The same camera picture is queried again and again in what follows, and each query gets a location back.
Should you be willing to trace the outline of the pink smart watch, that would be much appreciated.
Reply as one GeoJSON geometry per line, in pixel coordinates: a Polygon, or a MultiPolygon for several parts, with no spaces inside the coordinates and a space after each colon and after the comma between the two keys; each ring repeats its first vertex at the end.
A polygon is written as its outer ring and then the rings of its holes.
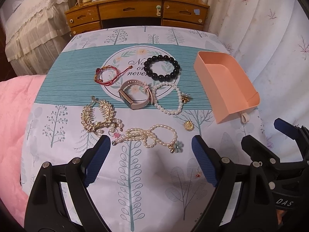
{"type": "Polygon", "coordinates": [[[118,90],[119,97],[132,110],[142,109],[153,104],[153,95],[146,82],[127,80],[118,90]]]}

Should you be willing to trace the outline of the pink drawer tray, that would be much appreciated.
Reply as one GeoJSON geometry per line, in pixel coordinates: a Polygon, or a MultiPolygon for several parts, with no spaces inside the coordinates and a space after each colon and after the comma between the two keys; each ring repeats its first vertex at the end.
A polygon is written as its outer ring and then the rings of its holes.
{"type": "Polygon", "coordinates": [[[199,51],[195,72],[211,104],[217,124],[249,114],[260,104],[260,95],[234,57],[199,51]]]}

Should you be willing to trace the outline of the gold round pendant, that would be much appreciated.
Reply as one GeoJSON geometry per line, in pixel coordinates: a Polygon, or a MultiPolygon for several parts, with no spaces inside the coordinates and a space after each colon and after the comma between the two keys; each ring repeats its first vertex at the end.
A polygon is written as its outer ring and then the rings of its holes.
{"type": "Polygon", "coordinates": [[[187,131],[192,131],[194,129],[194,124],[191,120],[187,120],[186,122],[184,122],[183,126],[187,131]]]}

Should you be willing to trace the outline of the pink blanket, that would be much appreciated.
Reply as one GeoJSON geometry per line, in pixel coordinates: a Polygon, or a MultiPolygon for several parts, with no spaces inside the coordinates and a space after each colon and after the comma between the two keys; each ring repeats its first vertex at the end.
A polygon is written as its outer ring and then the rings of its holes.
{"type": "Polygon", "coordinates": [[[25,75],[1,82],[1,200],[24,225],[28,195],[20,184],[21,149],[28,116],[45,75],[25,75]]]}

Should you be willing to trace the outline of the patterned tablecloth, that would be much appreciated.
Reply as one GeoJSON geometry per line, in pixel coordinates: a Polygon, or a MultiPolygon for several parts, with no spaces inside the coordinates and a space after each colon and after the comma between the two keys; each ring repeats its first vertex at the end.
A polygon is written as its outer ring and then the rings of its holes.
{"type": "Polygon", "coordinates": [[[241,140],[252,135],[265,142],[258,111],[246,124],[240,119],[217,124],[209,100],[194,70],[200,50],[229,53],[208,32],[169,27],[124,27],[75,36],[59,55],[37,95],[26,125],[21,155],[21,186],[31,192],[45,161],[69,162],[95,145],[98,137],[81,123],[83,107],[94,96],[115,107],[124,130],[155,128],[161,143],[146,148],[141,141],[113,146],[88,191],[112,231],[190,231],[214,191],[201,174],[191,140],[200,135],[220,156],[249,164],[241,140]],[[130,79],[157,82],[143,64],[154,55],[175,58],[179,77],[159,87],[156,97],[168,111],[177,109],[178,92],[191,97],[181,113],[168,115],[153,105],[130,109],[119,97],[130,79]],[[191,120],[192,131],[183,124],[191,120]]]}

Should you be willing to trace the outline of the lace covered piano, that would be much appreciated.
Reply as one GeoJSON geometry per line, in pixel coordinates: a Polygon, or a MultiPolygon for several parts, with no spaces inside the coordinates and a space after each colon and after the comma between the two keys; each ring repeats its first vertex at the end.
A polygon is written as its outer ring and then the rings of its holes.
{"type": "Polygon", "coordinates": [[[70,41],[70,0],[5,0],[5,55],[17,76],[46,74],[70,41]]]}

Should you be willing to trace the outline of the wooden desk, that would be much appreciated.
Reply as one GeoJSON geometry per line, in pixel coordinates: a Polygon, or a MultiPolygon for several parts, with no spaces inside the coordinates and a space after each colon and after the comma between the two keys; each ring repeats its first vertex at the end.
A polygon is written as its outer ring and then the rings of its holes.
{"type": "Polygon", "coordinates": [[[65,12],[72,35],[127,26],[203,30],[209,6],[200,0],[98,0],[65,12]]]}

